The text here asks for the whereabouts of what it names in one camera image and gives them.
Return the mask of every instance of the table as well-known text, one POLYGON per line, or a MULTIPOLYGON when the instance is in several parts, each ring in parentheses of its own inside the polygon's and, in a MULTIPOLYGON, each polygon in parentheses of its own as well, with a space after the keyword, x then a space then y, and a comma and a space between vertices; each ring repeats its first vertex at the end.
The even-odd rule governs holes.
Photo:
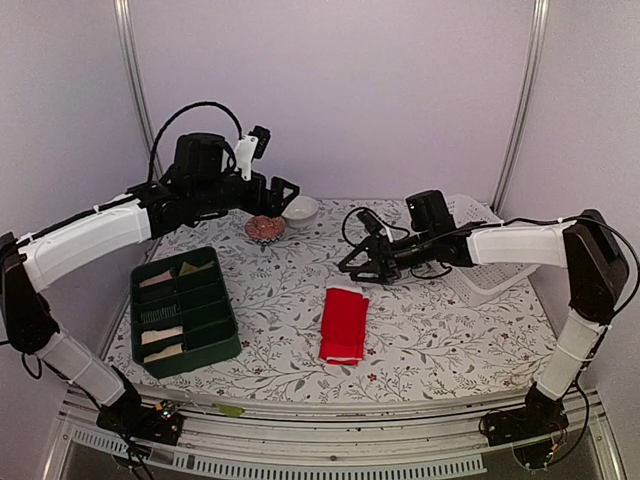
MULTIPOLYGON (((391 286, 363 284, 371 301, 364 360, 344 367, 318 359, 326 285, 347 278, 336 267, 350 251, 340 225, 361 205, 399 223, 406 210, 395 200, 324 200, 314 225, 287 230, 269 247, 247 237, 250 217, 239 211, 165 236, 154 259, 202 246, 217 249, 242 353, 156 380, 131 358, 127 313, 107 361, 134 383, 274 402, 424 402, 529 385, 555 336, 528 280, 475 308, 443 280, 405 275, 391 286)), ((357 239, 362 228, 354 220, 347 231, 357 239)))

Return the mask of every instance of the red towel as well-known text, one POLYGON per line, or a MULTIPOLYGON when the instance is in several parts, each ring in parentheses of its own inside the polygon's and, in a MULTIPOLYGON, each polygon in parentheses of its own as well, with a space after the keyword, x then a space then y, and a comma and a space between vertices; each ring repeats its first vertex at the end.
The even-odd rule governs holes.
POLYGON ((327 288, 320 358, 332 365, 357 365, 364 358, 369 299, 349 287, 327 288))

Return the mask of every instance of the white bowl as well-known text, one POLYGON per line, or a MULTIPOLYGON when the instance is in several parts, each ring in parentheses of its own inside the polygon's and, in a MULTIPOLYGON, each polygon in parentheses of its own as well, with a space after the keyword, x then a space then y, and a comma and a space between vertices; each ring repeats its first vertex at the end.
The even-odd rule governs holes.
POLYGON ((291 228, 305 228, 311 225, 318 216, 318 202, 304 195, 297 196, 282 212, 291 228))

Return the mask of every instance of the white arm segment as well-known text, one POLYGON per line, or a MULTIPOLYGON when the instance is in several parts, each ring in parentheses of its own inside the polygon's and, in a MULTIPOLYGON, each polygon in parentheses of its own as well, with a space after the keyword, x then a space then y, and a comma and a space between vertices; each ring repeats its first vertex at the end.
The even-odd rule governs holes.
POLYGON ((134 198, 130 203, 73 222, 20 248, 19 253, 27 257, 24 268, 36 292, 108 253, 150 239, 149 216, 139 203, 134 198))
POLYGON ((467 239, 469 254, 477 265, 534 263, 567 268, 562 231, 574 223, 474 230, 467 239))
MULTIPOLYGON (((575 222, 545 227, 508 226, 479 229, 467 239, 475 264, 536 263, 567 268, 562 232, 575 222)), ((561 398, 571 386, 606 326, 582 318, 570 310, 556 348, 536 385, 552 400, 561 398)))
POLYGON ((236 170, 242 171, 242 179, 245 182, 251 180, 251 162, 253 155, 258 148, 258 138, 252 135, 245 135, 236 144, 233 153, 236 156, 236 170))
POLYGON ((552 400, 561 398, 583 363, 589 361, 589 353, 606 329, 605 325, 585 320, 575 310, 570 310, 556 349, 536 388, 552 400))
POLYGON ((36 356, 107 407, 124 393, 116 372, 64 330, 55 333, 36 356))
MULTIPOLYGON (((43 291, 60 277, 110 252, 151 238, 149 216, 139 203, 132 198, 129 203, 96 212, 20 248, 19 253, 26 255, 23 265, 35 291, 43 291)), ((102 405, 112 405, 125 391, 115 371, 63 329, 36 356, 102 405)))

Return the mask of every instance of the white plastic basket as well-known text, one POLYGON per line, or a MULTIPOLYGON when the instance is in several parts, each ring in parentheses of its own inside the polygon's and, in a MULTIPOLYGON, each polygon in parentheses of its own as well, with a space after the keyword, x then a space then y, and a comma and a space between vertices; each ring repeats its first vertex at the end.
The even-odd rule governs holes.
MULTIPOLYGON (((500 221, 489 208, 466 195, 451 195, 446 200, 456 227, 478 220, 500 221)), ((436 265, 433 265, 434 269, 442 271, 440 266, 436 265)), ((531 275, 538 267, 539 265, 524 263, 496 263, 472 268, 453 267, 452 272, 444 277, 444 281, 467 305, 475 307, 496 298, 509 287, 531 275)))

